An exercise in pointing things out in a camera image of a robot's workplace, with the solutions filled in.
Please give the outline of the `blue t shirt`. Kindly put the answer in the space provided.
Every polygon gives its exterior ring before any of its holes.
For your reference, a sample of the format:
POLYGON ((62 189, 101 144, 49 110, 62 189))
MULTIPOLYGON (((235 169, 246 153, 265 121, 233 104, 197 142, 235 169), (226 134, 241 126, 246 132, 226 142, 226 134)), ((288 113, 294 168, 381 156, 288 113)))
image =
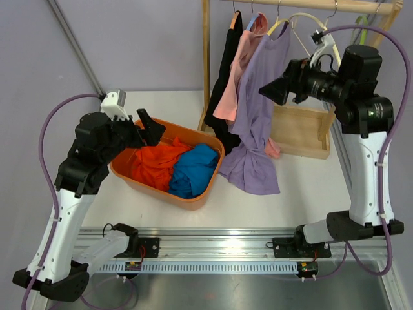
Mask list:
POLYGON ((206 144, 182 154, 174 165, 168 193, 192 199, 205 192, 216 169, 219 154, 206 144))

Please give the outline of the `green clothes hanger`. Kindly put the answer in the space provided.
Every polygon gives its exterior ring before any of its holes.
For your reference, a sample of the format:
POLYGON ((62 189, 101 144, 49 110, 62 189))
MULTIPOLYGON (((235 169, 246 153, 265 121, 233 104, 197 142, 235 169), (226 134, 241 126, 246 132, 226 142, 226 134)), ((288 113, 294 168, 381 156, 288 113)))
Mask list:
MULTIPOLYGON (((355 21, 356 25, 368 25, 368 15, 359 15, 355 21)), ((356 45, 364 45, 367 39, 368 30, 365 28, 354 28, 350 42, 356 45)))

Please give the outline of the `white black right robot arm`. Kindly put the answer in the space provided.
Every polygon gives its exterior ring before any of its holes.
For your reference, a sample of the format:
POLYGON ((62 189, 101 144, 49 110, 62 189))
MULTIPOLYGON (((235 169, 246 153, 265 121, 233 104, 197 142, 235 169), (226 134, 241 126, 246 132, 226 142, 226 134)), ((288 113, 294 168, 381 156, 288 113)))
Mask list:
POLYGON ((284 105, 290 93, 296 103, 310 97, 330 103, 351 164, 349 210, 330 212, 324 220, 300 225, 290 239, 274 238, 275 257, 316 254, 328 258, 332 242, 403 233, 403 222, 394 217, 389 202, 385 165, 394 110, 388 98, 374 92, 381 64, 376 48, 350 45, 338 70, 322 71, 317 56, 293 59, 279 78, 260 88, 261 95, 278 105, 284 105))

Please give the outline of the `yellow clothes hanger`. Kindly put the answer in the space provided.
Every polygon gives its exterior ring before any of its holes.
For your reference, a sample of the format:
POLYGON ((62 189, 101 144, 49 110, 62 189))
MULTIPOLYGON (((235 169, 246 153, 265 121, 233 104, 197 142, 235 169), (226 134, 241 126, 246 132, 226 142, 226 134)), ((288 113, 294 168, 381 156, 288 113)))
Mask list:
POLYGON ((280 25, 283 25, 284 23, 289 23, 289 19, 280 19, 279 18, 279 7, 281 4, 281 0, 278 1, 277 3, 277 17, 276 17, 276 22, 268 29, 267 35, 271 36, 272 33, 276 30, 276 28, 280 25))

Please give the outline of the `purple t shirt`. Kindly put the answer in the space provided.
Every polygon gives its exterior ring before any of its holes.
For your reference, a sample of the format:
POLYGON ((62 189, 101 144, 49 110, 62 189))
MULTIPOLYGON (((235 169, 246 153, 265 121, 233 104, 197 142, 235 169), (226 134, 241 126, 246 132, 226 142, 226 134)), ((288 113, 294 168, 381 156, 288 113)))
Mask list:
POLYGON ((280 193, 276 168, 265 152, 265 147, 271 145, 274 103, 259 89, 281 76, 289 45, 287 23, 277 39, 265 34, 239 82, 236 118, 228 129, 239 136, 241 143, 224 157, 219 173, 249 194, 280 193))

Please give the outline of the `orange t shirt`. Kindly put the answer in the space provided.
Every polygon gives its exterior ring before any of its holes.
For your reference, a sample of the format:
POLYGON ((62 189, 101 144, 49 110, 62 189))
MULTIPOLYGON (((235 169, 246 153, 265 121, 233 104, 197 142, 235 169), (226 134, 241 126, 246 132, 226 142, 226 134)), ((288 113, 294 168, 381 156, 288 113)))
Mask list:
POLYGON ((134 152, 130 178, 157 190, 167 192, 180 156, 192 148, 175 137, 170 145, 159 144, 134 152))

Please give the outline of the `cream clothes hanger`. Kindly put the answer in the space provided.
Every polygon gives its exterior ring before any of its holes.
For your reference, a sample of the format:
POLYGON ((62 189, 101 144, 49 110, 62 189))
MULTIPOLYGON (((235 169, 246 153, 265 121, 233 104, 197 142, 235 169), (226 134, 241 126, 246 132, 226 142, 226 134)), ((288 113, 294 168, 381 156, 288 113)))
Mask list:
MULTIPOLYGON (((316 30, 327 30, 327 23, 328 20, 333 17, 336 12, 337 12, 337 7, 338 7, 338 2, 334 1, 334 12, 332 14, 330 14, 326 20, 324 22, 322 22, 318 17, 306 13, 306 12, 298 12, 298 13, 294 13, 292 14, 288 19, 291 22, 291 27, 292 27, 292 32, 295 35, 296 39, 298 40, 298 42, 301 44, 301 46, 303 47, 304 51, 307 53, 307 56, 309 58, 312 57, 313 52, 310 52, 309 48, 307 47, 307 44, 304 43, 304 41, 301 39, 300 35, 297 33, 296 28, 298 26, 298 22, 301 19, 308 19, 309 21, 312 21, 314 23, 315 26, 317 26, 316 29, 310 29, 309 35, 308 35, 308 42, 312 42, 313 46, 314 46, 314 51, 316 49, 316 44, 313 42, 311 35, 316 31, 316 30)), ((339 50, 338 47, 336 45, 336 41, 335 41, 335 45, 332 48, 328 48, 325 50, 325 52, 332 52, 332 58, 336 63, 336 67, 339 68, 340 64, 341 64, 341 56, 339 55, 339 50)))

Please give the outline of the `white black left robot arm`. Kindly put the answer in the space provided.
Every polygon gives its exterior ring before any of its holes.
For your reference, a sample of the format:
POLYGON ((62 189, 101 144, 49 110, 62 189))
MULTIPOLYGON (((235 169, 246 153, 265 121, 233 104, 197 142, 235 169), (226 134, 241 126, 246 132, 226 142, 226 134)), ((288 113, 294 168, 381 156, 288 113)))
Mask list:
POLYGON ((156 146, 166 131, 146 110, 137 113, 140 125, 131 116, 109 117, 103 112, 80 119, 76 138, 52 185, 54 209, 39 253, 26 269, 15 272, 14 284, 39 291, 49 300, 75 302, 107 261, 120 254, 131 257, 142 253, 138 230, 118 223, 81 254, 73 254, 82 222, 108 176, 109 163, 125 149, 156 146))

